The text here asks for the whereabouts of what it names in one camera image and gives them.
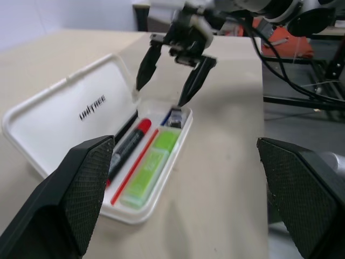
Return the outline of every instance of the marker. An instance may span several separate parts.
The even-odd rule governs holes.
[[[151,121],[149,119],[140,121],[137,128],[126,137],[120,147],[113,153],[109,167],[107,187],[112,183],[113,179],[119,173],[122,166],[133,153],[134,149],[138,146],[150,127]]]

